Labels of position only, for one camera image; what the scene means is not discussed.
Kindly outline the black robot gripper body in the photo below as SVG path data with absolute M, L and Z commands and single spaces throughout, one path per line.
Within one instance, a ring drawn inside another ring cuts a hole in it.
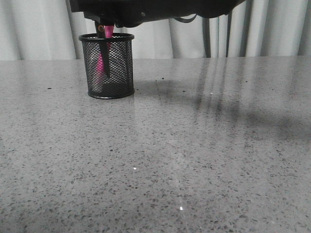
M 72 12 L 103 25 L 136 27 L 142 23 L 199 15 L 227 15 L 242 0 L 71 0 Z

